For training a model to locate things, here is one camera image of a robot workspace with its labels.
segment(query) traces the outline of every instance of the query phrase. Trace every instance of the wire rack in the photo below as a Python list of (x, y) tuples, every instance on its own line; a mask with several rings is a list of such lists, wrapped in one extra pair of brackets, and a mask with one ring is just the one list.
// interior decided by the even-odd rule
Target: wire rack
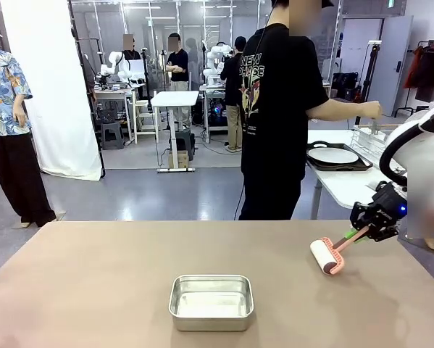
[[(389, 135), (398, 126), (399, 125), (379, 125), (377, 131), (373, 134), (371, 125), (355, 125), (351, 148), (362, 154), (375, 166), (379, 166), (380, 158), (385, 149), (385, 143)], [(391, 167), (403, 169), (394, 160), (391, 161)]]

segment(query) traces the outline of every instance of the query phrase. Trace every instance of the floral shirt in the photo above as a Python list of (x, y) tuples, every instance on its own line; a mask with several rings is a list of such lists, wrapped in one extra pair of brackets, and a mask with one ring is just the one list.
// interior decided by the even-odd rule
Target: floral shirt
[(0, 136), (15, 136), (30, 131), (29, 122), (20, 127), (13, 118), (14, 98), (18, 94), (23, 94), (25, 99), (32, 98), (19, 63), (12, 54), (0, 50)]

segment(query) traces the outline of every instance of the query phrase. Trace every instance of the gray stool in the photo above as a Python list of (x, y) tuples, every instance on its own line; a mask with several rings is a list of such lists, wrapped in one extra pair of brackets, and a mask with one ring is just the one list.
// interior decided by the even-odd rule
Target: gray stool
[[(101, 124), (101, 132), (102, 132), (102, 149), (111, 150), (111, 149), (123, 149), (123, 133), (122, 126), (120, 122), (114, 123), (102, 123)], [(115, 135), (115, 140), (106, 140), (106, 132), (113, 133)]]
[(194, 158), (193, 147), (191, 145), (191, 129), (186, 128), (181, 132), (175, 132), (176, 139), (182, 139), (185, 142), (186, 150), (188, 151), (189, 160), (192, 161)]

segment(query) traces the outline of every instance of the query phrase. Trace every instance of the black tray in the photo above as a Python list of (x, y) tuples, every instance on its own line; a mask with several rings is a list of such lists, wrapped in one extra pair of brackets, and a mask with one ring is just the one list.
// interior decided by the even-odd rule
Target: black tray
[[(347, 163), (345, 165), (335, 165), (333, 163), (319, 161), (318, 159), (309, 156), (309, 151), (317, 147), (331, 147), (334, 149), (347, 150), (355, 153), (359, 157), (359, 159), (354, 163)], [(323, 172), (338, 172), (338, 171), (364, 172), (365, 170), (369, 170), (373, 166), (373, 164), (369, 160), (365, 159), (361, 154), (354, 151), (350, 146), (347, 146), (345, 144), (330, 144), (327, 143), (326, 141), (315, 141), (314, 143), (307, 144), (306, 158), (311, 165), (313, 165), (315, 168)]]

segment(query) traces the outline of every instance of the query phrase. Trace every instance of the lint roller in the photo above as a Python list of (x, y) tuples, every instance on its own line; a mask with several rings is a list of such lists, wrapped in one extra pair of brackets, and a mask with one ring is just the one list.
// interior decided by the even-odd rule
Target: lint roller
[(360, 231), (352, 230), (348, 235), (333, 244), (328, 237), (323, 237), (310, 244), (310, 250), (315, 257), (322, 272), (328, 275), (335, 275), (340, 272), (345, 265), (341, 252), (368, 232), (368, 226)]

